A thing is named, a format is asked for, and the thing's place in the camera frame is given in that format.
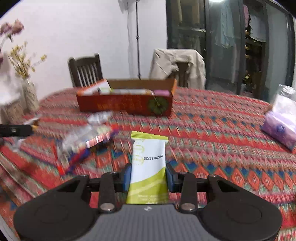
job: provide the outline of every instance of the glass door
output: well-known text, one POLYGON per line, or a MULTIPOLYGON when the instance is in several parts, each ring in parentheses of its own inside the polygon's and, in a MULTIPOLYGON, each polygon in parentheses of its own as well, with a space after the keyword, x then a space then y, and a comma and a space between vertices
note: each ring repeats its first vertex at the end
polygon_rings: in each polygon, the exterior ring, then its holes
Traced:
POLYGON ((168 48, 195 49, 205 57, 205 1, 166 0, 168 48))
POLYGON ((266 2, 268 17, 268 67, 262 99, 271 101, 279 84, 292 84, 295 33, 291 16, 280 6, 266 2))
POLYGON ((267 61, 266 9, 262 1, 243 0, 245 18, 245 73, 241 95, 258 98, 266 79, 267 61))
POLYGON ((207 84, 209 90, 239 93, 244 65, 244 15, 239 0, 208 0, 207 84))

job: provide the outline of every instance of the beige jacket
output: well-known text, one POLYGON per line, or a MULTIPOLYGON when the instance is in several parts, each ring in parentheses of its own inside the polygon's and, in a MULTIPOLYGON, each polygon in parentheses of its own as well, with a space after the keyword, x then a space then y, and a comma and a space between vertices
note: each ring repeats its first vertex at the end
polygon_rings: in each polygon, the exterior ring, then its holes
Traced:
POLYGON ((166 79, 173 71, 178 71, 176 63, 188 63, 188 87, 205 89, 206 74, 203 57, 191 49, 155 49, 150 70, 150 79, 166 79))

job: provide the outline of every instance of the red patterned tablecloth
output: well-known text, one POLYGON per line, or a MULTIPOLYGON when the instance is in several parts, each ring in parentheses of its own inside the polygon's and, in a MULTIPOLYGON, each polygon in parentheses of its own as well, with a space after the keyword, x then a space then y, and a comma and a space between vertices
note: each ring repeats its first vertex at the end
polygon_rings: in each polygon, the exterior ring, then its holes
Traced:
MULTIPOLYGON (((73 171, 60 177, 56 169, 56 142, 69 131, 87 123, 81 113, 75 90, 53 94, 41 102, 42 114, 37 132, 28 137, 20 151, 12 152, 13 140, 6 138, 0 153, 0 185, 10 201, 0 198, 0 214, 13 229, 17 206, 69 178, 120 170, 131 161, 132 130, 166 135, 166 160, 177 171, 189 171, 206 178, 215 173, 274 203, 283 215, 279 240, 296 240, 296 152, 262 133, 266 102, 214 91, 179 88, 170 118, 115 114, 108 122, 121 131, 114 144, 92 154, 73 171)), ((91 204, 96 205, 97 195, 91 204)), ((179 196, 172 194, 173 200, 179 196)), ((204 194, 198 194, 205 205, 204 194)))

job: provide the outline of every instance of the vase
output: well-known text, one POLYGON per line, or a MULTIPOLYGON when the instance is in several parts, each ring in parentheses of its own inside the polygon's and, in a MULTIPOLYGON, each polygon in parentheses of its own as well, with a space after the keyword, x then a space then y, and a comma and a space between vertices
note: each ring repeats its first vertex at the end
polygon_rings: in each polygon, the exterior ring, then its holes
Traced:
POLYGON ((29 78, 24 79, 22 84, 24 97, 29 111, 35 111, 39 108, 39 102, 36 95, 36 88, 29 78))

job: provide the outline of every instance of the item in box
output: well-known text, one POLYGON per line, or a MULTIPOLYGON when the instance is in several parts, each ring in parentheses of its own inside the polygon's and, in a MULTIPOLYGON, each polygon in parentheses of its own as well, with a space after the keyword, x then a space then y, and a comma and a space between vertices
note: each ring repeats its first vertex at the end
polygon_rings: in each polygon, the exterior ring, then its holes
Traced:
POLYGON ((170 96, 170 92, 168 90, 154 90, 154 95, 157 96, 170 96))
POLYGON ((91 147, 109 142, 117 131, 105 125, 86 125, 73 130, 57 145, 57 169, 59 174, 65 175, 69 173, 77 163, 91 153, 91 147))
POLYGON ((86 96, 93 95, 94 93, 100 92, 101 89, 104 91, 111 89, 107 80, 101 80, 98 83, 96 83, 95 85, 93 85, 85 90, 82 90, 81 95, 86 95, 86 96))
POLYGON ((153 91, 146 89, 101 89, 100 95, 154 95, 153 91))

